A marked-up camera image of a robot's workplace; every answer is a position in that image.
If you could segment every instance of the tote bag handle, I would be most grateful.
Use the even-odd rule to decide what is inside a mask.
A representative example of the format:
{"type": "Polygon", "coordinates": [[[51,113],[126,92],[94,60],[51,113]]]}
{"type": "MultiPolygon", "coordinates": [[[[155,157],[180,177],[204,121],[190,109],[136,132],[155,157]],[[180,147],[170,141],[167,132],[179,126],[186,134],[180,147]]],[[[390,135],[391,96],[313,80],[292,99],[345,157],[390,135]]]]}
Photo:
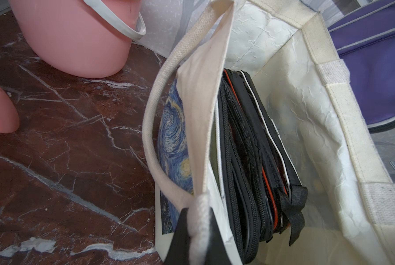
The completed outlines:
{"type": "Polygon", "coordinates": [[[88,6],[93,8],[96,13],[99,14],[104,20],[106,20],[112,27],[126,35],[132,40],[139,40],[146,34],[146,25],[143,21],[142,14],[139,13],[139,21],[137,23],[137,28],[139,31],[135,31],[130,28],[129,25],[125,24],[112,10],[107,7],[102,0],[83,0],[88,6]]]}
{"type": "Polygon", "coordinates": [[[176,45],[172,53],[161,67],[147,100],[142,125],[142,140],[149,171],[162,193],[180,212],[189,207],[194,197],[175,184],[162,170],[152,141],[153,122],[159,98],[168,78],[177,65],[188,55],[205,37],[218,18],[234,3],[233,0],[213,0],[200,15],[198,21],[176,45]]]}

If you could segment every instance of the white marble vein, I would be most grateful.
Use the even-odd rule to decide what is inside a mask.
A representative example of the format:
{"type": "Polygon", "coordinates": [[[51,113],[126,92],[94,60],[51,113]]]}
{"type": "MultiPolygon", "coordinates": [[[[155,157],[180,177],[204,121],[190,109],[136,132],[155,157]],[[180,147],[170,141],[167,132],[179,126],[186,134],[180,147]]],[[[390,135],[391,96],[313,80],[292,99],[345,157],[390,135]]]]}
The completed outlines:
{"type": "Polygon", "coordinates": [[[133,131],[138,134],[142,133],[142,126],[141,125],[137,126],[136,128],[126,127],[126,126],[115,126],[115,127],[112,127],[111,129],[121,129],[121,130],[133,131]]]}
{"type": "Polygon", "coordinates": [[[56,241],[53,240],[32,237],[27,241],[21,242],[20,246],[18,244],[15,244],[0,251],[0,257],[10,258],[16,252],[31,251],[33,249],[42,253],[43,252],[52,253],[56,249],[56,247],[54,247],[55,243],[56,241]]]}
{"type": "Polygon", "coordinates": [[[69,103],[65,98],[63,98],[53,87],[49,86],[46,82],[44,82],[40,77],[36,76],[35,74],[33,74],[30,70],[28,70],[27,68],[25,68],[22,65],[18,65],[22,70],[26,71],[29,75],[31,75],[32,77],[34,77],[38,82],[40,82],[43,86],[47,87],[49,90],[53,91],[58,98],[61,99],[62,102],[64,102],[65,104],[67,104],[69,107],[71,107],[71,109],[74,110],[75,113],[77,113],[79,116],[81,116],[84,119],[87,119],[86,116],[84,116],[81,112],[79,112],[71,103],[69,103]]]}
{"type": "Polygon", "coordinates": [[[83,207],[94,211],[95,213],[98,213],[100,215],[106,216],[107,218],[115,221],[116,223],[122,225],[122,226],[126,226],[126,228],[137,232],[137,230],[134,227],[128,226],[123,224],[123,222],[121,222],[121,220],[116,217],[115,215],[112,215],[111,213],[100,209],[99,207],[97,207],[96,205],[94,205],[93,203],[84,200],[83,198],[81,198],[80,196],[74,194],[71,190],[69,190],[68,188],[66,188],[65,186],[59,184],[59,183],[55,183],[53,181],[51,181],[50,179],[32,171],[30,168],[25,167],[23,164],[20,164],[16,161],[13,161],[7,157],[4,157],[2,155],[0,155],[0,159],[5,160],[6,162],[10,163],[11,165],[20,168],[22,171],[24,171],[25,173],[27,173],[28,175],[30,175],[31,177],[37,179],[38,181],[40,181],[41,183],[43,183],[44,185],[48,186],[50,189],[52,190],[56,190],[60,193],[65,194],[65,196],[68,197],[68,199],[72,200],[73,202],[82,205],[83,207]]]}
{"type": "Polygon", "coordinates": [[[114,250],[113,244],[97,243],[97,244],[88,245],[81,252],[71,252],[71,256],[74,256],[79,253],[91,251],[91,250],[105,250],[106,252],[108,252],[108,256],[111,259],[115,259],[115,260],[119,260],[119,261],[138,259],[138,258],[141,258],[141,257],[147,255],[147,254],[155,253],[155,249],[153,247],[148,248],[142,252],[137,252],[137,251],[128,251],[128,250],[124,250],[124,249],[114,250]]]}
{"type": "Polygon", "coordinates": [[[132,217],[137,212],[141,212],[141,211],[150,212],[153,209],[154,209],[154,207],[152,206],[151,208],[139,208],[139,209],[132,210],[131,212],[128,213],[128,216],[124,219],[123,223],[125,223],[128,219],[130,219],[130,217],[132,217]]]}
{"type": "Polygon", "coordinates": [[[119,82],[114,82],[114,81],[109,81],[109,80],[99,80],[99,79],[83,79],[84,83],[104,83],[106,84],[108,87],[112,87],[112,88],[119,88],[119,89],[125,89],[125,88],[129,88],[129,87],[139,87],[133,83],[119,83],[119,82]]]}

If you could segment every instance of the purple bag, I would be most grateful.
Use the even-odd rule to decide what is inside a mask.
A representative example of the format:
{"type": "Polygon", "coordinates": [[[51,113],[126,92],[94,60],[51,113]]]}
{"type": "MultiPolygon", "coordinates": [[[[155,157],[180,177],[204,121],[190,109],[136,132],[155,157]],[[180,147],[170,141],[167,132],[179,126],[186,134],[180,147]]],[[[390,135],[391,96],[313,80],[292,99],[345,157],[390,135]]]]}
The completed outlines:
{"type": "Polygon", "coordinates": [[[329,32],[370,132],[395,128],[395,0],[356,9],[329,32]]]}

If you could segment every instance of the blue swirl pattern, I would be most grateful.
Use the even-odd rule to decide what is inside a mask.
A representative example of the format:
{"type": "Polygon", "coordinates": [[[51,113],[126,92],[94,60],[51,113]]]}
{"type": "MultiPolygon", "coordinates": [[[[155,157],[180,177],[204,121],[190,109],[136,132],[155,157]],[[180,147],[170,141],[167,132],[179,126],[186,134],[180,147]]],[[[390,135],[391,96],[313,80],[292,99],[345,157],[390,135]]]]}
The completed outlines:
{"type": "MultiPolygon", "coordinates": [[[[165,102],[158,134],[158,157],[167,176],[185,191],[193,194],[183,102],[174,80],[165,102]]],[[[171,233],[177,226],[179,212],[161,193],[162,234],[171,233]]]]}

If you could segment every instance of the purple fabric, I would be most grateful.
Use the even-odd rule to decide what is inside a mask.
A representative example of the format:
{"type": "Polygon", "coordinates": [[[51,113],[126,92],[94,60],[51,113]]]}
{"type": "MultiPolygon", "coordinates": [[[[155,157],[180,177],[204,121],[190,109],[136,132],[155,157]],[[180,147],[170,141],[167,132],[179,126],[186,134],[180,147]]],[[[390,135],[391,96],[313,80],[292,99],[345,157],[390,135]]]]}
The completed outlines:
{"type": "Polygon", "coordinates": [[[366,18],[332,31],[336,49],[395,28],[395,4],[366,18]]]}
{"type": "Polygon", "coordinates": [[[354,19],[362,17],[363,15],[373,12],[374,10],[377,10],[377,9],[381,8],[382,6],[385,6],[385,5],[390,4],[392,2],[395,2],[395,0],[377,0],[377,1],[371,2],[370,4],[364,6],[363,8],[358,8],[355,11],[347,14],[345,17],[343,17],[336,23],[332,24],[329,27],[329,29],[332,29],[332,28],[338,27],[340,25],[343,25],[345,23],[348,23],[349,21],[352,21],[354,19]]]}
{"type": "MultiPolygon", "coordinates": [[[[378,1],[345,17],[330,29],[369,13],[392,0],[378,1]]],[[[395,4],[331,32],[335,47],[350,71],[350,84],[367,124],[395,117],[395,31],[357,45],[345,45],[395,28],[395,4]]]]}
{"type": "Polygon", "coordinates": [[[340,56],[367,124],[395,116],[395,37],[340,56]]]}

